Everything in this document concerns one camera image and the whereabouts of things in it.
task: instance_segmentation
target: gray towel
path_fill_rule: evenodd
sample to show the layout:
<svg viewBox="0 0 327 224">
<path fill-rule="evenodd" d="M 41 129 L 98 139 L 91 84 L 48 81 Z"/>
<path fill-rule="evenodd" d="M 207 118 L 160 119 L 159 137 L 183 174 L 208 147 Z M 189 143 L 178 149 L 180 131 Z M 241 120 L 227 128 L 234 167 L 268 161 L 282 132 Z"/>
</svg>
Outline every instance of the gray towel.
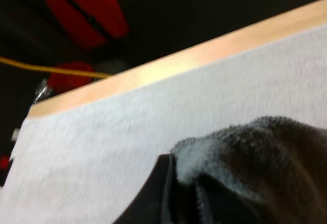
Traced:
<svg viewBox="0 0 327 224">
<path fill-rule="evenodd" d="M 327 223 L 327 131 L 262 117 L 172 149 L 178 181 L 210 175 L 277 223 Z"/>
</svg>

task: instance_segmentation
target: yellow wire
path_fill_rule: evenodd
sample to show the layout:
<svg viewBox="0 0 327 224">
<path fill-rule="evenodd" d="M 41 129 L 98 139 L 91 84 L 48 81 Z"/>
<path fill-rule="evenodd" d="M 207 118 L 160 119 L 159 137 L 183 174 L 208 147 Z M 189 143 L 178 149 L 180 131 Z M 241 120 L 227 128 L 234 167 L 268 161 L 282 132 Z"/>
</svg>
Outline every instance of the yellow wire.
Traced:
<svg viewBox="0 0 327 224">
<path fill-rule="evenodd" d="M 110 74 L 100 73 L 100 72 L 67 70 L 67 69 L 62 69 L 62 68 L 25 64 L 25 63 L 7 59 L 7 58 L 1 57 L 1 56 L 0 56 L 0 63 L 12 65 L 14 67 L 22 68 L 22 69 L 26 69 L 26 70 L 37 71 L 37 72 L 52 72 L 52 73 L 61 73 L 61 74 L 69 74 L 69 75 L 85 76 L 85 77 L 99 77 L 99 78 L 106 78 L 106 77 L 111 76 Z"/>
</svg>

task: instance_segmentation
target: terry cloth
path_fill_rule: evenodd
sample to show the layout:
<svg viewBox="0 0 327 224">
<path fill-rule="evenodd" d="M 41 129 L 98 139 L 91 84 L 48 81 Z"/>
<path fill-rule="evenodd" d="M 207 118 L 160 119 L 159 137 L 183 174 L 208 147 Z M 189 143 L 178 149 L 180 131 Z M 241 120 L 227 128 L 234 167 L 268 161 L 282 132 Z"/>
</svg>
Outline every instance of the terry cloth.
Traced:
<svg viewBox="0 0 327 224">
<path fill-rule="evenodd" d="M 172 152 L 181 184 L 211 176 L 266 210 L 275 223 L 327 223 L 325 129 L 284 117 L 262 117 L 180 141 Z"/>
</svg>

